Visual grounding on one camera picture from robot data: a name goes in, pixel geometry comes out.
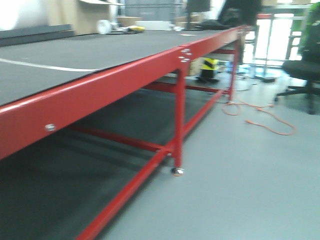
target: white line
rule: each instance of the white line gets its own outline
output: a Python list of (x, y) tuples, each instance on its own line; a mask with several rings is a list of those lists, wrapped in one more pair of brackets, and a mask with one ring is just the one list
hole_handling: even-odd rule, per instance
[(81, 68), (69, 68), (69, 67), (61, 67), (61, 66), (42, 65), (42, 64), (29, 63), (29, 62), (24, 62), (24, 61), (13, 61), (13, 60), (4, 59), (4, 58), (0, 58), (0, 62), (28, 66), (28, 67), (41, 68), (41, 69), (67, 71), (67, 72), (94, 72), (94, 71), (99, 70), (99, 69), (81, 69)]

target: white object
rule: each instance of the white object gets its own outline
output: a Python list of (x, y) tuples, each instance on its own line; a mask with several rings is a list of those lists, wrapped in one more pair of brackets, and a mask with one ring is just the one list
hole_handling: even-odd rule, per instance
[(48, 25), (42, 0), (0, 0), (0, 31)]
[[(112, 4), (116, 4), (117, 1), (116, 0), (109, 0), (108, 2), (112, 3)], [(117, 13), (118, 13), (118, 7), (116, 5), (110, 5), (109, 6), (109, 19), (111, 20), (112, 23), (116, 23), (117, 22)]]
[(112, 26), (108, 20), (99, 20), (96, 23), (96, 29), (99, 34), (108, 34), (111, 32)]
[(139, 27), (144, 27), (145, 30), (171, 30), (170, 21), (136, 21), (135, 25)]
[(100, 1), (100, 0), (80, 0), (81, 2), (85, 2), (87, 4), (103, 4), (103, 5), (117, 5), (117, 6), (122, 6), (122, 3), (117, 3), (113, 0), (109, 1)]
[(211, 16), (209, 19), (218, 20), (219, 15), (226, 3), (226, 0), (214, 0), (211, 1)]
[(0, 58), (0, 62), (7, 63), (7, 64), (21, 65), (21, 66), (28, 66), (33, 68), (53, 69), (53, 70), (67, 71), (67, 72), (94, 72), (99, 70), (99, 69), (83, 69), (83, 68), (69, 68), (69, 67), (62, 67), (62, 66), (43, 65), (43, 64), (30, 63), (25, 61), (13, 61), (5, 58)]

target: bright window light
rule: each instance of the bright window light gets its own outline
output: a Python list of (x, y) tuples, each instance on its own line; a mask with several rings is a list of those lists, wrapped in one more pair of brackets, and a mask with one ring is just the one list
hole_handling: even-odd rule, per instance
[(277, 1), (280, 4), (290, 4), (290, 3), (292, 3), (292, 0), (277, 0)]

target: chair wheel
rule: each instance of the chair wheel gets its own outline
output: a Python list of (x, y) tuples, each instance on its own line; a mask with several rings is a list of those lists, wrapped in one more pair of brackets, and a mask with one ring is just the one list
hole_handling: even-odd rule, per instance
[(309, 109), (309, 110), (308, 110), (308, 114), (310, 114), (310, 115), (315, 115), (315, 110)]

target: table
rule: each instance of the table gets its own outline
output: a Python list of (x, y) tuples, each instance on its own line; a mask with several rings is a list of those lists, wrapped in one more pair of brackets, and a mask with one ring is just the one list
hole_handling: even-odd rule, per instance
[[(236, 62), (228, 89), (187, 86), (190, 61), (207, 53), (234, 54), (243, 27), (223, 31), (146, 31), (132, 35), (83, 35), (0, 48), (0, 159), (69, 128), (154, 152), (138, 174), (79, 233), (94, 239), (139, 186), (166, 157), (174, 158), (172, 173), (183, 174), (184, 137), (223, 94), (232, 99)], [(218, 50), (230, 43), (235, 50)], [(176, 84), (157, 82), (176, 72)], [(73, 123), (146, 88), (175, 94), (175, 133), (165, 145), (121, 136)], [(188, 122), (185, 89), (215, 93)]]

